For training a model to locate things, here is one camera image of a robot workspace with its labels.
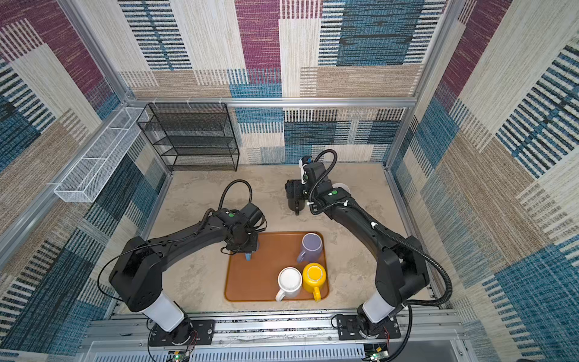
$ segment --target purple mug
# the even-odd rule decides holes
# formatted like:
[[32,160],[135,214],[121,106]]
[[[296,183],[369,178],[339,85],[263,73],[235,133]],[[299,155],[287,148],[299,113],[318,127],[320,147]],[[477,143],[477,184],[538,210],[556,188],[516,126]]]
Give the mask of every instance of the purple mug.
[[322,238],[320,235],[310,232],[302,238],[302,251],[298,255],[298,263],[302,261],[314,262],[322,255]]

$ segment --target mounting plate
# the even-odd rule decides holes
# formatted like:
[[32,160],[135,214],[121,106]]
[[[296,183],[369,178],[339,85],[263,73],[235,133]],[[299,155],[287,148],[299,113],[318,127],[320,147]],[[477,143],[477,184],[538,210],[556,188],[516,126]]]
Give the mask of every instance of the mounting plate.
[[[210,345],[215,332],[215,320],[192,320],[191,323],[193,324],[193,329],[197,331],[197,346]],[[187,344],[189,344],[189,341],[183,344],[183,346],[186,347]],[[171,342],[170,334],[155,324],[149,340],[149,346],[165,347],[175,346],[175,344]]]
[[[338,324],[338,336],[340,341],[351,341],[353,339],[365,339],[360,335],[360,331],[358,329],[358,322],[356,321],[356,315],[345,316],[342,314],[338,314],[335,316],[336,323]],[[390,339],[400,338],[400,328],[395,327],[394,325],[398,325],[398,320],[394,317],[394,320],[387,319],[386,323],[384,323],[384,327],[388,331],[390,335]],[[382,331],[377,338],[387,338],[386,333]]]

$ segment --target table surface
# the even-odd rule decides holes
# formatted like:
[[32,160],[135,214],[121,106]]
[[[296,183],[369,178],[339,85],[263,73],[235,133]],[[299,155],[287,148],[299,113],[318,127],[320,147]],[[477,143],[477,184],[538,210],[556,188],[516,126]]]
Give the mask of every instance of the table surface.
[[[367,212],[391,230],[406,236],[384,172],[377,163],[338,163],[329,175],[341,182]],[[209,208],[217,208],[223,189],[242,178],[253,189],[253,204],[267,218],[267,231],[319,231],[324,246],[330,283],[329,296],[320,301],[229,302],[224,297],[228,257],[219,252],[224,243],[213,244],[183,258],[163,273],[163,289],[187,312],[236,312],[247,310],[356,308],[374,288],[376,261],[366,247],[345,227],[325,214],[313,216],[304,209],[296,216],[287,206],[285,182],[299,177],[298,166],[240,165],[237,172],[175,172],[167,196],[153,226],[159,237],[197,223]],[[224,207],[240,209],[247,202],[244,184],[232,186]],[[428,298],[421,291],[420,299]],[[119,313],[130,313],[126,307]]]

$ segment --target white mug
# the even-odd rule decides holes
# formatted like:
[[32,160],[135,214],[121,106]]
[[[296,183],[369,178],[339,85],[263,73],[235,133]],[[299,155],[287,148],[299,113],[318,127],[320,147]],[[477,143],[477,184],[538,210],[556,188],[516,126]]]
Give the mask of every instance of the white mug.
[[296,268],[289,266],[277,276],[277,284],[280,286],[280,291],[276,295],[278,302],[281,302],[283,298],[295,298],[302,289],[302,274]]

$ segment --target purple mug handle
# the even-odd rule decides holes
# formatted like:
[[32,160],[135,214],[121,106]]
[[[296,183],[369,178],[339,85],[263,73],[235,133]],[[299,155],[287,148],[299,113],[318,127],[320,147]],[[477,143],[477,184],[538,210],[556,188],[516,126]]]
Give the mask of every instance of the purple mug handle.
[[302,250],[302,252],[299,253],[299,255],[298,255],[298,263],[301,263],[305,256],[306,256],[306,251]]

